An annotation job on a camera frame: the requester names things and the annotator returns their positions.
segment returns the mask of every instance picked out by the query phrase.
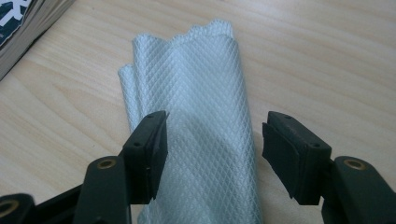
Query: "folded cloth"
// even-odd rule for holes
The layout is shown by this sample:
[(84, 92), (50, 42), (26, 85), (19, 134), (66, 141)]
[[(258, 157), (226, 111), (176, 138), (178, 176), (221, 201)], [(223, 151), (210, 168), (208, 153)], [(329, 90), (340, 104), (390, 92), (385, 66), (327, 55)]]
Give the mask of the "folded cloth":
[(194, 26), (171, 41), (134, 40), (119, 71), (133, 130), (165, 110), (168, 158), (157, 199), (139, 223), (262, 223), (245, 83), (226, 21)]

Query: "diamond pattern fabric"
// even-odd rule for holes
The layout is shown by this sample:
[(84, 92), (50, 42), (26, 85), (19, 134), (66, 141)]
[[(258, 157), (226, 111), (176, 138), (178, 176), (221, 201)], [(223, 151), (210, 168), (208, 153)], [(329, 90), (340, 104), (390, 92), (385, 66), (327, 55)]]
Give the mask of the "diamond pattern fabric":
[(119, 71), (131, 130), (165, 110), (168, 158), (139, 223), (262, 223), (245, 83), (226, 21), (134, 40)]

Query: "wooden table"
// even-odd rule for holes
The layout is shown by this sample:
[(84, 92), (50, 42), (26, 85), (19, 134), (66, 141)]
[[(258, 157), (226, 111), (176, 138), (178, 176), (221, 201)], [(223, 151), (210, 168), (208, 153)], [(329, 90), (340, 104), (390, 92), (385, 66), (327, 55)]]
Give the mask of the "wooden table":
[(129, 128), (117, 71), (133, 60), (131, 40), (215, 18), (233, 24), (241, 50), (265, 223), (322, 222), (260, 156), (270, 110), (396, 189), (395, 1), (104, 0), (77, 1), (0, 82), (0, 194), (41, 203), (80, 184), (90, 161), (118, 154)]

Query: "cloth fold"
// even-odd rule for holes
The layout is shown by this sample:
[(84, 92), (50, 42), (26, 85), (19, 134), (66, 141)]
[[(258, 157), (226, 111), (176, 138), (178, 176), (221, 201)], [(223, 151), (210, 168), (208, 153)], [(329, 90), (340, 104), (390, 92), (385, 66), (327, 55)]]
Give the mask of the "cloth fold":
[(119, 71), (133, 130), (165, 110), (168, 158), (157, 199), (139, 223), (262, 223), (245, 83), (227, 21), (165, 41), (134, 40)]

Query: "light wood tabletop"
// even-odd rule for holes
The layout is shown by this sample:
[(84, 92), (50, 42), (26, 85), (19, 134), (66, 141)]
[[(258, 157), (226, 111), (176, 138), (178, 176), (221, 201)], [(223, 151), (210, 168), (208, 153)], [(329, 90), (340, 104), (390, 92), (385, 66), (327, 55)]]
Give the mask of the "light wood tabletop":
[(214, 19), (239, 44), (265, 223), (323, 222), (261, 157), (268, 111), (295, 117), (333, 159), (370, 162), (396, 190), (396, 1), (77, 0), (0, 82), (0, 195), (44, 202), (117, 155), (130, 135), (117, 72), (133, 61), (131, 40)]

